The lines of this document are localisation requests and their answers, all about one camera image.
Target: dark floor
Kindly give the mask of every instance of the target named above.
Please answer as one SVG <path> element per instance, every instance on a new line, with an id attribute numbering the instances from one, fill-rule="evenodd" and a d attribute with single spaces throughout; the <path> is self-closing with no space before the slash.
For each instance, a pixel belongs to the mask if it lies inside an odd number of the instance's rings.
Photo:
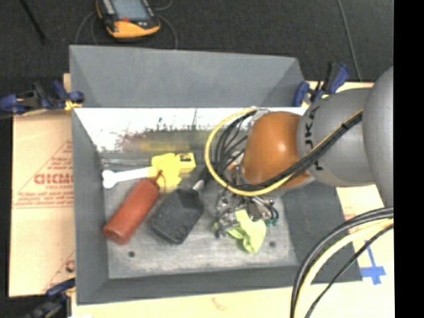
<path id="1" fill-rule="evenodd" d="M 76 42 L 95 0 L 25 1 L 47 41 L 42 43 L 19 0 L 0 0 L 0 96 L 24 89 L 35 79 L 61 77 L 68 70 L 68 46 Z M 167 3 L 149 1 L 156 6 Z M 173 0 L 160 14 L 175 28 L 179 49 L 294 56 L 309 80 L 323 78 L 327 64 L 338 61 L 349 66 L 352 80 L 373 81 L 394 64 L 394 0 L 340 2 L 346 24 L 337 0 Z M 82 25 L 78 42 L 115 44 L 95 18 Z M 152 38 L 120 46 L 173 48 L 174 35 L 166 25 Z M 11 147 L 9 125 L 0 123 L 0 164 L 6 171 L 0 177 L 6 189 L 0 197 L 0 317 L 20 315 L 37 302 L 5 298 L 10 154 L 4 153 Z"/>

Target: black cable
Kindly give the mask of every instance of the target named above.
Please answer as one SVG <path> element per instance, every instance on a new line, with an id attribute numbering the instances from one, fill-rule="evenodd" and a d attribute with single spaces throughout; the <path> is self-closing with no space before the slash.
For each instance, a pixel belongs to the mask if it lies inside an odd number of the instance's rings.
<path id="1" fill-rule="evenodd" d="M 27 2 L 25 0 L 19 0 L 21 3 L 23 9 L 25 10 L 26 15 L 28 15 L 28 18 L 31 20 L 32 25 L 34 26 L 35 30 L 38 33 L 38 36 L 40 37 L 40 41 L 42 44 L 47 43 L 47 38 L 44 35 L 44 32 L 42 31 L 40 25 L 38 24 L 37 20 L 35 19 L 33 13 L 31 12 Z"/>
<path id="2" fill-rule="evenodd" d="M 350 258 L 346 264 L 336 273 L 336 275 L 330 280 L 327 287 L 319 294 L 317 299 L 312 303 L 311 307 L 308 309 L 305 318 L 310 318 L 313 310 L 316 308 L 317 304 L 321 300 L 321 298 L 329 291 L 331 286 L 336 282 L 336 280 L 359 258 L 359 256 L 364 253 L 364 251 L 378 238 L 380 238 L 384 233 L 388 232 L 389 230 L 393 229 L 394 224 L 391 224 L 378 233 L 376 233 L 374 236 L 372 236 L 365 244 L 362 245 L 362 247 L 356 251 L 356 253 Z"/>
<path id="3" fill-rule="evenodd" d="M 299 294 L 299 289 L 304 280 L 304 277 L 309 270 L 309 265 L 316 257 L 321 253 L 325 246 L 329 243 L 330 240 L 339 236 L 342 233 L 345 233 L 347 230 L 370 223 L 372 221 L 377 221 L 381 219 L 393 218 L 394 209 L 390 208 L 381 208 L 365 212 L 361 215 L 357 215 L 354 218 L 344 222 L 335 229 L 333 229 L 329 234 L 322 238 L 312 249 L 309 251 L 308 255 L 303 259 L 303 262 L 299 268 L 295 281 L 293 283 L 293 290 L 291 293 L 291 302 L 290 302 L 290 318 L 293 318 L 294 309 L 297 302 L 297 296 Z"/>
<path id="4" fill-rule="evenodd" d="M 247 118 L 253 116 L 257 110 L 253 110 L 237 119 L 235 119 L 231 124 L 229 124 L 226 129 L 223 131 L 221 136 L 218 139 L 218 143 L 215 147 L 215 171 L 219 172 L 217 170 L 217 165 L 219 165 L 222 161 L 221 158 L 223 157 L 223 148 L 225 147 L 225 141 L 227 140 L 230 133 L 234 130 L 234 128 L 240 123 L 246 120 Z"/>
<path id="5" fill-rule="evenodd" d="M 228 159 L 231 158 L 231 152 L 242 142 L 247 140 L 247 136 L 243 136 L 242 138 L 240 138 L 238 141 L 235 142 L 235 144 L 233 144 L 226 152 L 224 150 L 224 155 L 222 157 L 222 160 L 220 161 L 221 164 L 225 164 L 225 166 L 227 166 L 226 161 Z"/>

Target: yellow-green cloth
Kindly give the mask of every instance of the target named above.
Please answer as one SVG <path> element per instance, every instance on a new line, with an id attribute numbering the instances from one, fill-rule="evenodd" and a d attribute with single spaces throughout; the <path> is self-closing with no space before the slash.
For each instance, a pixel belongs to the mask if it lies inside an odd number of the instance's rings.
<path id="1" fill-rule="evenodd" d="M 246 251 L 257 253 L 265 239 L 265 223 L 262 220 L 252 221 L 245 209 L 237 211 L 236 218 L 240 226 L 228 230 L 228 233 L 236 239 L 242 239 Z"/>

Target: clamp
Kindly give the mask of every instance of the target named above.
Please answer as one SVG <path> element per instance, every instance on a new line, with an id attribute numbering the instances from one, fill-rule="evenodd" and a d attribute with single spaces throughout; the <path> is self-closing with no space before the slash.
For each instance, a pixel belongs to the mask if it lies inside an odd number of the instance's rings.
<path id="1" fill-rule="evenodd" d="M 37 306 L 31 312 L 23 315 L 19 318 L 53 318 L 57 317 L 57 313 L 65 308 L 70 310 L 70 297 L 66 294 L 66 291 L 74 288 L 76 285 L 75 278 L 71 278 L 62 282 L 53 288 L 50 288 L 46 292 L 48 298 L 47 301 Z"/>
<path id="2" fill-rule="evenodd" d="M 320 100 L 324 95 L 336 93 L 338 88 L 346 82 L 349 76 L 350 70 L 347 65 L 331 62 L 329 64 L 327 76 L 321 86 L 318 83 L 316 89 L 311 89 L 309 83 L 306 81 L 299 84 L 294 94 L 293 106 L 300 107 L 303 102 L 308 104 L 314 103 Z"/>
<path id="3" fill-rule="evenodd" d="M 10 94 L 0 98 L 0 110 L 10 115 L 22 115 L 39 109 L 66 109 L 81 105 L 85 98 L 80 91 L 67 93 L 64 86 L 55 80 L 53 91 L 45 91 L 41 84 L 34 82 L 28 91 Z"/>

